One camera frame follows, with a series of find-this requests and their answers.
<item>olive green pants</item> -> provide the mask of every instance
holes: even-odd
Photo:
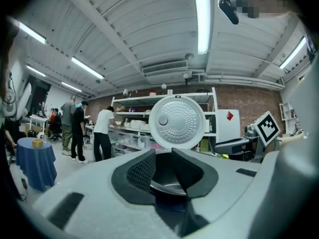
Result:
[[[65,149],[65,150],[68,149],[71,137],[72,137],[71,126],[62,125],[62,146],[63,146],[63,149]]]

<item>metal inner pot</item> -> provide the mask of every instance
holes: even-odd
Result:
[[[170,151],[156,152],[156,172],[151,181],[151,188],[169,195],[186,196],[173,169]]]

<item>black and white marker board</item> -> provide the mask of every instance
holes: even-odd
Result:
[[[264,146],[267,146],[280,133],[279,126],[269,111],[256,119],[251,126],[260,136]]]

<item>man in white shirt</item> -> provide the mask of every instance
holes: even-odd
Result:
[[[117,126],[114,121],[114,108],[109,106],[106,110],[101,110],[98,114],[98,119],[94,126],[94,156],[95,161],[101,161],[102,156],[100,154],[100,146],[102,147],[102,152],[104,159],[111,158],[112,146],[110,138],[108,136],[109,125],[112,124]]]

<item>brick wall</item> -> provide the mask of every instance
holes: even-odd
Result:
[[[270,91],[261,88],[249,88],[241,86],[229,85],[191,85],[186,89],[185,86],[170,87],[174,94],[194,93],[197,89],[211,90],[215,87],[217,95],[217,105],[219,109],[235,109],[239,110],[241,133],[244,133],[244,127],[252,123],[261,114],[270,111],[277,121],[282,133],[286,132],[285,123],[281,120],[279,103],[282,102],[279,92]],[[161,94],[160,89],[152,89]],[[132,97],[148,96],[150,90],[141,90],[138,93],[132,93]],[[104,97],[89,101],[86,114],[92,116],[92,120],[96,120],[100,110],[111,105],[112,97]],[[123,95],[115,95],[116,99],[123,98]]]

